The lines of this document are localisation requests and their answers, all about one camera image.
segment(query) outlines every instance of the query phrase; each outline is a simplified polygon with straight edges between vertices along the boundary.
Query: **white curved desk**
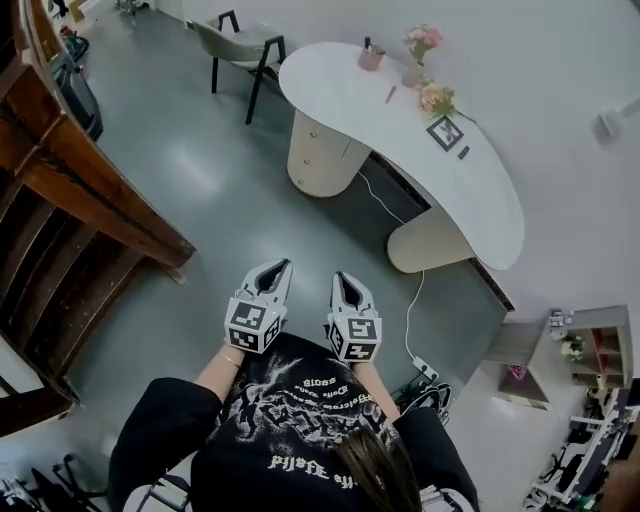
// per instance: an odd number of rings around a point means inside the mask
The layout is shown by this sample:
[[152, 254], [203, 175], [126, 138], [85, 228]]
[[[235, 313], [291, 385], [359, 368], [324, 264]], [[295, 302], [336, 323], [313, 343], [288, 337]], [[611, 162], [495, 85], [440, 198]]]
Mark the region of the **white curved desk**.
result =
[[[373, 149], [397, 169], [432, 208], [396, 229], [387, 252], [403, 272], [446, 265], [474, 254], [495, 270], [509, 268], [524, 243], [520, 202], [484, 135], [460, 115], [463, 138], [446, 152], [429, 135], [433, 123], [404, 87], [405, 67], [388, 56], [368, 72], [361, 48], [320, 43], [295, 51], [280, 70], [280, 86], [297, 109], [288, 172], [315, 197], [344, 191]], [[393, 85], [397, 90], [388, 104]], [[458, 153], [469, 146], [467, 156]]]

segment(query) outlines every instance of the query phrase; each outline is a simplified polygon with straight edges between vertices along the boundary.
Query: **long brown hair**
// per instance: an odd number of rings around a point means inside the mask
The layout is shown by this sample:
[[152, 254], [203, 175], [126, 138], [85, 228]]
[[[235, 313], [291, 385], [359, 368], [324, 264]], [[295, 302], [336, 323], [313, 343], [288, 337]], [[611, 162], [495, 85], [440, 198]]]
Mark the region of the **long brown hair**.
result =
[[420, 512], [420, 492], [401, 446], [394, 460], [378, 437], [357, 430], [336, 444], [336, 453], [380, 512]]

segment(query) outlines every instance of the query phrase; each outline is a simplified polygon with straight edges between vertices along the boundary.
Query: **gray floor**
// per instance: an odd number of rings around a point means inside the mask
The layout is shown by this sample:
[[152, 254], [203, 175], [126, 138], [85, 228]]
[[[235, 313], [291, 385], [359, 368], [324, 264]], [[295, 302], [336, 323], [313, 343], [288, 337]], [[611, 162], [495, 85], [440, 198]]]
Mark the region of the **gray floor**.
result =
[[[133, 25], [114, 13], [86, 36], [84, 64], [104, 118], [100, 147], [198, 249], [185, 285], [160, 272], [141, 275], [83, 350], [70, 380], [93, 413], [119, 429], [151, 379], [194, 378], [221, 344], [227, 301], [244, 274], [282, 256], [295, 265], [286, 330], [327, 345], [331, 276], [352, 273], [383, 318], [382, 378], [391, 389], [411, 379], [405, 311], [420, 277], [387, 262], [397, 223], [363, 181], [332, 199], [300, 194], [285, 168], [293, 109], [265, 88], [246, 127], [252, 77], [221, 63], [219, 93], [211, 95], [211, 61], [179, 22], [143, 12]], [[417, 214], [375, 165], [364, 172], [398, 215]], [[426, 274], [410, 345], [460, 389], [503, 318], [470, 265], [449, 265]]]

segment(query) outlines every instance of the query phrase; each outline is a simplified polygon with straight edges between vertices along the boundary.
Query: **person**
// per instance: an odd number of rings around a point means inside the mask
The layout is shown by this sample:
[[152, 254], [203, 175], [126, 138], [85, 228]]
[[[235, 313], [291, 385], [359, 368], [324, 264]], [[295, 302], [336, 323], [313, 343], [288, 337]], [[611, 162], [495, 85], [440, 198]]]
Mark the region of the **person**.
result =
[[194, 383], [151, 382], [111, 456], [112, 510], [194, 452], [195, 512], [414, 512], [444, 489], [458, 508], [437, 510], [479, 510], [433, 409], [401, 416], [372, 363], [288, 333], [261, 355], [225, 344]]

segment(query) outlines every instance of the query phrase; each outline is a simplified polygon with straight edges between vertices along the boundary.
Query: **bracelet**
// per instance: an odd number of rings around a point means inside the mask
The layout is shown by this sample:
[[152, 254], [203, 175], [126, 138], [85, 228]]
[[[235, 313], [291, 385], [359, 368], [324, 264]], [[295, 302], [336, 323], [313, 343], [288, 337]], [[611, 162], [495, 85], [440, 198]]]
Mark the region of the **bracelet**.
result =
[[236, 363], [233, 359], [231, 359], [230, 357], [225, 356], [222, 352], [218, 352], [219, 356], [224, 357], [227, 361], [229, 361], [233, 366], [235, 366], [238, 370], [240, 369], [240, 365], [238, 363]]

